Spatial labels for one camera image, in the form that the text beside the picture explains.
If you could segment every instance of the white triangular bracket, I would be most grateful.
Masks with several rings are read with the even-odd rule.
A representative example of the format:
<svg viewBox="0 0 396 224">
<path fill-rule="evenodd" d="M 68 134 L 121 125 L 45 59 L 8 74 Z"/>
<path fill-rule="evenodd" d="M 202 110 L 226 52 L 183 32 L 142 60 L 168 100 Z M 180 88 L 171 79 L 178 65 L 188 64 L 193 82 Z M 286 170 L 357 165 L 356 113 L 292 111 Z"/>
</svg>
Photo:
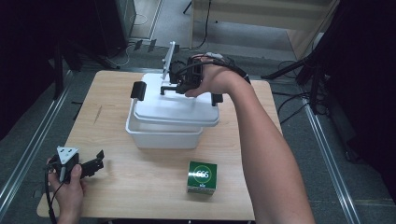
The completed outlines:
<svg viewBox="0 0 396 224">
<path fill-rule="evenodd" d="M 76 147 L 58 147 L 57 150 L 62 165 L 65 165 L 76 153 L 78 153 L 78 148 Z"/>
</svg>

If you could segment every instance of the table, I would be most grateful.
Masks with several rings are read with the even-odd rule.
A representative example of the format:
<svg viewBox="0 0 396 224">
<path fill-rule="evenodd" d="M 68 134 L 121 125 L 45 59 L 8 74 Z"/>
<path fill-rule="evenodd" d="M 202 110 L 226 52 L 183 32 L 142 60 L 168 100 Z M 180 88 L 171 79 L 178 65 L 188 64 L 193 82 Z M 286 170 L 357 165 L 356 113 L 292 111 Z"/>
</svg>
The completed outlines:
<svg viewBox="0 0 396 224">
<path fill-rule="evenodd" d="M 326 30 L 339 0 L 212 0 L 209 19 L 288 29 L 294 54 L 301 59 Z M 208 0 L 191 1 L 190 47 L 194 21 L 205 21 Z"/>
<path fill-rule="evenodd" d="M 105 152 L 105 168 L 85 178 L 83 217 L 253 220 L 241 163 L 233 103 L 224 95 L 219 124 L 205 128 L 196 149 L 139 149 L 125 131 L 134 82 L 143 74 L 101 71 L 95 76 L 67 147 L 78 147 L 80 161 Z M 280 130 L 274 99 L 266 81 L 252 85 Z M 187 193 L 190 161 L 218 165 L 212 196 Z M 58 204 L 54 203 L 58 214 Z M 37 213 L 48 216 L 45 195 Z"/>
</svg>

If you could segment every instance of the small green box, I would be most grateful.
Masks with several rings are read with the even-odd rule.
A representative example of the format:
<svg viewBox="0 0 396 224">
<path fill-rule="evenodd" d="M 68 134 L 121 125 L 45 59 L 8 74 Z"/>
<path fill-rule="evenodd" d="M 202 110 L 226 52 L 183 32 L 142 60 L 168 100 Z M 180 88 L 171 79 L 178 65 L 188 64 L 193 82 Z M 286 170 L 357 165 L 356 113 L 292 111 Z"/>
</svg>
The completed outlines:
<svg viewBox="0 0 396 224">
<path fill-rule="evenodd" d="M 216 189 L 217 174 L 216 164 L 190 161 L 187 192 L 213 194 Z"/>
</svg>

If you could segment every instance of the aluminum strip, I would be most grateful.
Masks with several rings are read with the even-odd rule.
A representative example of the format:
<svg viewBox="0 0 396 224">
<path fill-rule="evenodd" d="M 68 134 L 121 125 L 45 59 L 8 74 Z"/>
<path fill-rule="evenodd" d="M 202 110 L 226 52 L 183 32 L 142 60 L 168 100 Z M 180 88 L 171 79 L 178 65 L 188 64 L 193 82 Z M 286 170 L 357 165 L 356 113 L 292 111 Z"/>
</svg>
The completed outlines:
<svg viewBox="0 0 396 224">
<path fill-rule="evenodd" d="M 306 99 L 303 99 L 303 104 L 306 103 L 309 102 Z M 310 106 L 305 107 L 305 112 L 308 116 L 309 122 L 311 123 L 315 137 L 318 140 L 320 151 L 332 179 L 332 183 L 337 193 L 338 200 L 340 201 L 340 204 L 344 210 L 346 220 L 349 224 L 359 224 L 361 223 L 361 220 L 358 211 L 356 210 L 355 204 L 353 203 L 352 197 L 349 194 L 344 178 L 342 177 L 338 169 L 337 163 L 335 162 L 334 156 L 332 155 L 331 148 L 320 126 L 318 117 L 314 115 Z"/>
<path fill-rule="evenodd" d="M 0 194 L 0 223 L 3 220 L 3 217 L 8 210 L 9 205 L 11 204 L 15 194 L 17 193 L 21 182 L 23 181 L 26 173 L 28 172 L 33 160 L 35 159 L 35 155 L 43 143 L 52 122 L 55 120 L 61 106 L 64 103 L 64 99 L 67 96 L 69 91 L 70 84 L 73 80 L 73 74 L 69 70 L 64 78 L 64 91 L 59 96 L 58 100 L 53 101 L 47 111 L 46 115 L 42 119 L 40 125 L 38 126 L 35 134 L 33 135 L 29 145 L 24 150 L 20 161 L 12 172 L 10 178 L 7 183 L 4 185 L 1 194 Z"/>
</svg>

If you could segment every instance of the white lid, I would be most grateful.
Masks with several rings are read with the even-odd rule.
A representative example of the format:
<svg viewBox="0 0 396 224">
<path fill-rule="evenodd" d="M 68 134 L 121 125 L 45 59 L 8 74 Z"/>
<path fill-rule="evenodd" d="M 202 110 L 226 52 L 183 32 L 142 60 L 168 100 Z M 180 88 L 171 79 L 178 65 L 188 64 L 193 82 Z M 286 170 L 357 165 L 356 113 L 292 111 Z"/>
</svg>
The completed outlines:
<svg viewBox="0 0 396 224">
<path fill-rule="evenodd" d="M 134 107 L 134 116 L 140 122 L 202 127 L 219 123 L 219 108 L 212 106 L 209 92 L 196 98 L 175 91 L 161 95 L 161 86 L 172 85 L 168 76 L 163 80 L 163 74 L 148 73 L 142 81 L 147 84 L 145 99 Z"/>
</svg>

